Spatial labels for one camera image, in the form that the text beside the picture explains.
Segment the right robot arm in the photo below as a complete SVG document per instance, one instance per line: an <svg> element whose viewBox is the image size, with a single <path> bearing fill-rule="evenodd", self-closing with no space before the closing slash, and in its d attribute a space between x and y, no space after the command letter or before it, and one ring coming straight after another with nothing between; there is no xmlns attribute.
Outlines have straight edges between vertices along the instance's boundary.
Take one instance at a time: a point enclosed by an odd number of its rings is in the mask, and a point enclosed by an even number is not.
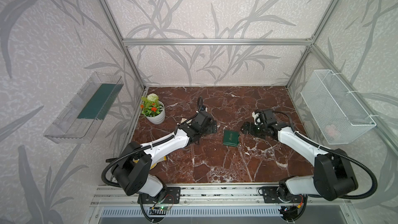
<svg viewBox="0 0 398 224"><path fill-rule="evenodd" d="M252 113L253 122L245 122L241 127L243 134L265 140L272 137L287 145L314 168L313 175L294 176L279 182L284 194L307 195L333 201L337 198L362 200L372 196L378 188L375 174L364 164L349 157L341 149L322 146L295 129L291 116L283 113L289 122L277 121L272 109L256 110ZM364 170L371 179L368 191L359 195L352 192L359 187L353 165Z"/></svg>

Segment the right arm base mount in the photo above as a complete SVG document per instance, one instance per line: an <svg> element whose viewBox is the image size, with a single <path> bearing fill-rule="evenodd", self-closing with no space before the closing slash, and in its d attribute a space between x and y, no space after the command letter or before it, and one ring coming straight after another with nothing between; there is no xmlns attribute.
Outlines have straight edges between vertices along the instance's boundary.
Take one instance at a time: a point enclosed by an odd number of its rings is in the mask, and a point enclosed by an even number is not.
<svg viewBox="0 0 398 224"><path fill-rule="evenodd" d="M258 194L263 197L265 203L286 203L299 205L305 200L304 195L293 195L283 186L265 186L258 189Z"/></svg>

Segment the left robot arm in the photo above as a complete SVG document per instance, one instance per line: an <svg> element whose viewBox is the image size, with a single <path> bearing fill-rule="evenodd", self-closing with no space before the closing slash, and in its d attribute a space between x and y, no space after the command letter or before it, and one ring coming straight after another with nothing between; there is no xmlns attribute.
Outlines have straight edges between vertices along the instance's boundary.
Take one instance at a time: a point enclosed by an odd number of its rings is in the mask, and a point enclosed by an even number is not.
<svg viewBox="0 0 398 224"><path fill-rule="evenodd" d="M108 162L101 180L108 186L123 189L127 196L147 195L159 202L166 197L167 186L150 174L151 167L168 154L214 133L217 133L216 120L207 111L200 110L160 139L144 144L129 143L118 158Z"/></svg>

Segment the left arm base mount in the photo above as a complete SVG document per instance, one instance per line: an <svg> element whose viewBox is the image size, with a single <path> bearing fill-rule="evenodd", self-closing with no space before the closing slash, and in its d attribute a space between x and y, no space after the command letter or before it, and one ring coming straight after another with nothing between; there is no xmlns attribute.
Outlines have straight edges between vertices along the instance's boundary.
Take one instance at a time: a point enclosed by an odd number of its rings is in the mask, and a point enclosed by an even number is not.
<svg viewBox="0 0 398 224"><path fill-rule="evenodd" d="M140 194L138 203L141 204L178 204L181 196L180 187L165 187L156 196L152 197L149 194Z"/></svg>

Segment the green jewelry box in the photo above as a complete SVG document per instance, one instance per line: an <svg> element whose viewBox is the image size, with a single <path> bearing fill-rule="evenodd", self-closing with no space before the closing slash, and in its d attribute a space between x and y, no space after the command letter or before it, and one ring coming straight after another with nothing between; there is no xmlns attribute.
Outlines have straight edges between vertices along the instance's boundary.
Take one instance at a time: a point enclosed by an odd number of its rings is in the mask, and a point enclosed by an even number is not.
<svg viewBox="0 0 398 224"><path fill-rule="evenodd" d="M239 145L239 133L231 130L223 131L223 145L237 147Z"/></svg>

